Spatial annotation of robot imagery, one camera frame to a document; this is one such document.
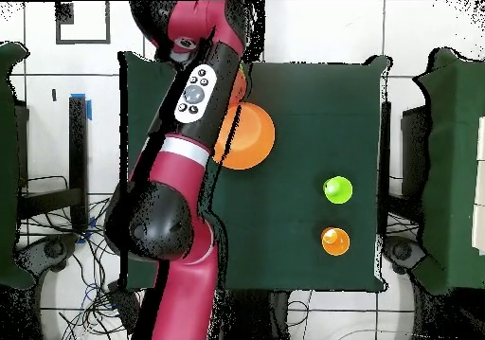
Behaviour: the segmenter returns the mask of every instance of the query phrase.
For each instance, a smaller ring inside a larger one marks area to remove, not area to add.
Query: green cloth
[[[29,289],[35,279],[27,271],[19,268],[13,259],[15,244],[18,242],[17,196],[19,194],[19,156],[17,125],[14,108],[13,89],[9,77],[12,67],[28,55],[26,49],[16,43],[0,43],[0,148],[2,148],[2,206],[0,217],[0,284],[14,289]]]
[[[472,247],[478,121],[485,116],[485,63],[435,53],[417,78],[431,109],[430,171],[422,194],[422,243],[429,257],[413,271],[431,294],[484,288],[485,257]]]
[[[132,165],[173,73],[166,64],[126,57]],[[227,289],[384,289],[374,260],[380,79],[387,66],[386,57],[366,65],[254,63],[247,101],[271,116],[276,142],[255,168],[223,169],[217,181],[212,210],[228,237]],[[207,172],[216,169],[209,160]],[[335,175],[353,184],[352,198],[339,206],[322,190]],[[323,250],[320,233],[328,226],[349,233],[345,255]],[[144,274],[152,284],[153,275],[141,269],[138,282]]]

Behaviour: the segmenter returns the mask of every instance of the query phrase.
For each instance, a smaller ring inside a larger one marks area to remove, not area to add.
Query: gray button
[[[197,85],[188,86],[184,91],[184,98],[187,103],[195,104],[204,100],[204,90]]]

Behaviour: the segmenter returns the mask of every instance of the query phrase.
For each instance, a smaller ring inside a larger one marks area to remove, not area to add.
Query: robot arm
[[[159,261],[151,340],[206,340],[217,243],[197,200],[245,48],[247,11],[230,0],[131,5],[157,56],[179,72],[108,208],[106,241],[122,257]]]

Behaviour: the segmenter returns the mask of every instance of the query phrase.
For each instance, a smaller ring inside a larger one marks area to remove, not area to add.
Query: control panel
[[[193,123],[206,111],[207,104],[216,85],[215,71],[207,64],[195,67],[190,73],[184,93],[178,99],[175,118],[181,123]]]

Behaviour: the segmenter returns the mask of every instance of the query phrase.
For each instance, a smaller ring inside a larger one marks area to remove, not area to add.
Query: black frame
[[[25,104],[19,107],[27,109]],[[27,120],[18,117],[20,168],[27,178]],[[85,98],[69,98],[69,188],[42,193],[25,193],[19,198],[20,219],[52,212],[70,206],[72,229],[83,233],[89,225],[87,199],[87,114]]]

